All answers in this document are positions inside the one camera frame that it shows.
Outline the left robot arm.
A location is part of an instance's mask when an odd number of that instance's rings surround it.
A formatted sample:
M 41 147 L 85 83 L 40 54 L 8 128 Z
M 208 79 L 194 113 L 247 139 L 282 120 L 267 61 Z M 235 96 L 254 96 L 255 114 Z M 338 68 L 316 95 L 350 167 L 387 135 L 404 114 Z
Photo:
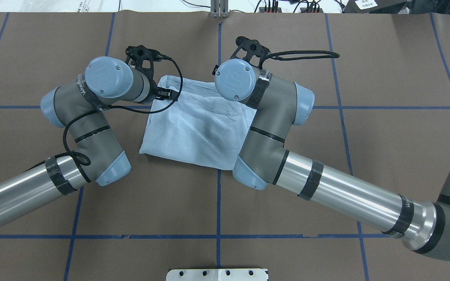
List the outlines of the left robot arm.
M 0 228 L 88 183 L 106 186 L 130 172 L 104 113 L 117 108 L 118 101 L 149 104 L 159 98 L 154 63 L 167 59 L 97 57 L 75 80 L 42 98 L 43 115 L 64 130 L 64 152 L 0 184 Z

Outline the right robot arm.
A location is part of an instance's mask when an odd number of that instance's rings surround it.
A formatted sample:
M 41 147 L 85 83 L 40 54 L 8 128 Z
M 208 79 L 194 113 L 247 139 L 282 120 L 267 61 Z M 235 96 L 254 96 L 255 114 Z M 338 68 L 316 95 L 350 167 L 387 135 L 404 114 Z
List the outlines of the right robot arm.
M 290 128 L 312 111 L 311 90 L 237 58 L 213 74 L 223 98 L 256 110 L 232 169 L 238 182 L 256 190 L 277 185 L 400 239 L 417 254 L 450 261 L 450 172 L 435 202 L 418 202 L 299 155 L 284 146 Z

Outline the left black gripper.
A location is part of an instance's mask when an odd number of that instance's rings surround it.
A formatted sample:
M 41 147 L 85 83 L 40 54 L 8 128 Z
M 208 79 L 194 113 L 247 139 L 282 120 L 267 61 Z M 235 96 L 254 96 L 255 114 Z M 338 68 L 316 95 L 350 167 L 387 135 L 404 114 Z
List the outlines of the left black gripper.
M 171 101 L 173 99 L 173 91 L 171 89 L 158 88 L 151 76 L 144 74 L 143 81 L 144 104 L 152 103 L 155 99 L 160 101 Z

